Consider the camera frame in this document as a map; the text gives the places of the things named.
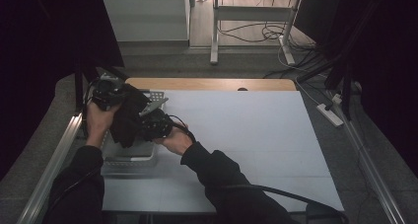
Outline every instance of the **person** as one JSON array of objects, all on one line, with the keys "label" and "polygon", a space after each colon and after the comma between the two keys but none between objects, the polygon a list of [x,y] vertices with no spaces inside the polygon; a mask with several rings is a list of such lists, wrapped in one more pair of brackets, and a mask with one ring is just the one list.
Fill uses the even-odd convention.
[{"label": "person", "polygon": [[[43,223],[104,223],[105,183],[100,173],[104,163],[101,146],[118,108],[103,112],[95,103],[88,104],[86,146],[77,150],[69,167],[55,178]],[[168,137],[154,142],[181,156],[180,163],[196,173],[205,186],[206,197],[216,208],[219,223],[297,223],[283,206],[262,190],[211,188],[249,184],[239,164],[223,152],[209,153],[200,142],[192,143],[176,127]]]}]

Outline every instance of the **power strip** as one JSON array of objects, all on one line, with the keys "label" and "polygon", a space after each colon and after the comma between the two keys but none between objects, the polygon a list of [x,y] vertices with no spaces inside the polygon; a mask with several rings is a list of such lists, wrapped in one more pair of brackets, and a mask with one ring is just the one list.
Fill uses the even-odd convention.
[{"label": "power strip", "polygon": [[316,107],[335,127],[340,127],[344,122],[332,110],[326,110],[325,104]]}]

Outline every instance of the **wire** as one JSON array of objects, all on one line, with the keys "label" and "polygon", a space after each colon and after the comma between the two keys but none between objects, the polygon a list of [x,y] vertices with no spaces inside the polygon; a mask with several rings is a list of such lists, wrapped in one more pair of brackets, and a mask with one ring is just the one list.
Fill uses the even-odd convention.
[{"label": "wire", "polygon": [[280,190],[280,189],[277,189],[277,188],[274,188],[274,187],[264,187],[264,186],[257,186],[257,185],[249,184],[249,185],[232,185],[232,186],[207,187],[207,188],[212,188],[212,189],[255,189],[255,190],[268,191],[268,192],[272,192],[272,193],[279,194],[279,195],[282,195],[282,196],[287,196],[287,197],[290,197],[290,198],[293,198],[293,199],[296,199],[296,200],[299,200],[299,201],[302,201],[302,202],[305,202],[305,203],[309,203],[309,204],[317,205],[317,206],[320,206],[320,207],[324,207],[326,209],[330,209],[334,213],[332,215],[329,215],[329,216],[340,217],[343,220],[344,223],[346,223],[346,224],[349,223],[349,219],[344,213],[336,210],[335,208],[333,208],[331,206],[328,206],[328,205],[320,203],[318,201],[315,201],[315,200],[312,200],[312,199],[309,199],[309,198],[306,198],[306,197],[303,197],[303,196],[300,196],[300,195],[296,195],[296,194],[293,194],[293,193],[290,193],[290,192],[286,192],[286,191],[283,191],[283,190]]},{"label": "wire", "polygon": [[[268,24],[268,22],[265,22],[264,28],[262,28],[262,30],[261,30],[261,33],[264,35],[264,37],[271,38],[271,36],[276,35],[275,38],[271,38],[271,39],[278,39],[281,35],[283,35],[283,32],[285,31],[285,29],[283,27],[277,26],[277,25],[268,25],[267,26],[267,24]],[[275,32],[275,31],[273,31],[269,28],[278,28],[278,29],[281,29],[282,31],[281,32]]]},{"label": "wire", "polygon": [[83,129],[83,134],[85,136],[85,138],[87,138],[89,136],[89,132],[87,130],[87,104],[89,103],[89,100],[91,99],[90,96],[90,90],[92,89],[93,85],[96,84],[98,81],[100,80],[100,78],[96,78],[95,80],[93,80],[89,86],[87,87],[87,91],[84,95],[84,100],[83,100],[83,113],[82,113],[82,129]]},{"label": "wire", "polygon": [[283,73],[283,72],[286,72],[286,71],[288,71],[289,69],[284,69],[284,70],[279,70],[279,71],[273,71],[273,72],[269,72],[269,73],[267,73],[266,75],[264,75],[263,77],[262,77],[262,79],[266,79],[267,77],[269,77],[269,76],[271,76],[271,75],[274,75],[274,74],[279,74],[279,73]]},{"label": "wire", "polygon": [[73,185],[69,186],[68,188],[66,188],[64,191],[61,192],[61,194],[56,197],[52,204],[49,206],[49,208],[47,209],[45,215],[43,216],[43,220],[42,223],[46,223],[49,215],[51,213],[51,211],[56,207],[56,205],[58,205],[58,203],[72,190],[74,190],[77,186],[79,186],[83,181],[85,181],[86,179],[90,178],[92,175],[98,173],[101,170],[102,166],[100,167],[96,167],[94,169],[92,169],[90,172],[88,172],[86,175],[84,175],[82,178],[80,178],[76,183],[74,183]]},{"label": "wire", "polygon": [[187,125],[179,117],[175,115],[170,115],[170,114],[169,114],[169,117],[175,117],[176,119],[180,120],[180,122],[182,123],[182,126],[175,122],[172,122],[171,125],[181,129],[191,139],[192,143],[196,143],[196,138],[194,137],[193,133],[190,132],[190,130],[188,130]]},{"label": "wire", "polygon": [[312,100],[312,101],[314,101],[316,104],[318,104],[318,105],[320,105],[320,103],[317,101],[317,100],[315,100],[313,97],[311,97],[311,95],[310,94],[308,94],[308,92],[307,91],[305,91],[305,89],[299,84],[299,82],[298,82],[298,77],[296,77],[295,78],[295,82],[296,82],[296,84],[298,84],[298,86],[302,89],[302,91]]},{"label": "wire", "polygon": [[[278,59],[279,59],[280,63],[281,63],[283,66],[285,66],[285,67],[288,67],[288,68],[291,68],[291,69],[296,69],[296,70],[299,70],[299,71],[310,72],[309,70],[298,68],[297,66],[299,66],[299,65],[297,65],[297,66],[291,66],[291,65],[288,65],[287,63],[284,63],[284,62],[281,60],[280,56],[278,57]],[[318,75],[318,76],[321,76],[321,77],[323,77],[323,78],[326,78],[326,76],[324,76],[324,75],[322,75],[322,74],[317,74],[317,75]]]},{"label": "wire", "polygon": [[249,24],[249,25],[240,26],[240,27],[237,27],[237,28],[234,28],[234,29],[230,29],[230,30],[222,30],[221,29],[222,28],[222,21],[220,21],[220,27],[218,27],[218,32],[220,34],[222,34],[222,35],[225,35],[225,36],[228,36],[228,37],[237,38],[237,39],[240,39],[240,40],[246,41],[246,42],[262,42],[262,41],[266,41],[268,39],[278,39],[278,37],[271,37],[272,35],[270,35],[270,36],[263,35],[264,36],[263,39],[250,40],[250,39],[244,39],[244,38],[241,38],[241,37],[237,37],[237,36],[234,36],[234,35],[227,34],[228,32],[231,32],[231,31],[235,31],[235,30],[238,30],[238,29],[247,28],[247,27],[251,27],[251,26],[257,26],[257,25],[264,25],[265,26],[266,24],[265,23],[262,23],[262,24]]},{"label": "wire", "polygon": [[314,87],[312,84],[305,82],[306,84],[308,84],[309,86],[311,86],[313,89],[317,90],[318,92],[320,92],[327,100],[329,100],[331,102],[331,105],[334,105],[334,102],[323,92],[321,91],[319,88]]}]

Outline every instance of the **aluminum rail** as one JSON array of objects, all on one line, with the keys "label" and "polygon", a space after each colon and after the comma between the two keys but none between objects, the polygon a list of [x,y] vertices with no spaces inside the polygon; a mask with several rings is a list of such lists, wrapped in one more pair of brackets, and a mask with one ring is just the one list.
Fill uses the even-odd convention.
[{"label": "aluminum rail", "polygon": [[390,223],[406,224],[396,200],[393,198],[369,152],[365,149],[365,144],[359,136],[355,124],[347,119],[340,107],[335,107],[335,111],[345,123],[344,129],[354,149],[359,152],[360,163],[362,164],[365,175],[378,195],[379,201],[381,202]]},{"label": "aluminum rail", "polygon": [[30,197],[24,211],[19,217],[18,224],[32,224],[36,221],[37,216],[39,215],[40,210],[45,202],[47,195],[49,194],[50,187],[55,177],[58,175],[58,172],[61,169],[62,163],[67,156],[68,150],[71,147],[71,144],[74,141],[74,138],[77,134],[77,131],[81,125],[82,115],[74,115],[67,128],[65,129],[64,134],[61,137],[61,140],[58,143],[58,146],[55,149],[55,152],[52,154],[51,159],[49,160],[48,165],[46,166],[45,171],[40,177],[39,182],[36,185],[32,196]]}]

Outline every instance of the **black curtain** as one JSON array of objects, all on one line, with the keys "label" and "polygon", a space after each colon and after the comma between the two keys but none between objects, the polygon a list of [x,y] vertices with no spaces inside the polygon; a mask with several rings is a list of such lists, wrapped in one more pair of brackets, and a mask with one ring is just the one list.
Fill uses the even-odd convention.
[{"label": "black curtain", "polygon": [[383,0],[356,44],[353,65],[365,111],[418,177],[417,10],[418,0]]},{"label": "black curtain", "polygon": [[59,79],[76,64],[123,61],[103,0],[0,0],[0,18],[3,178],[47,112]]}]

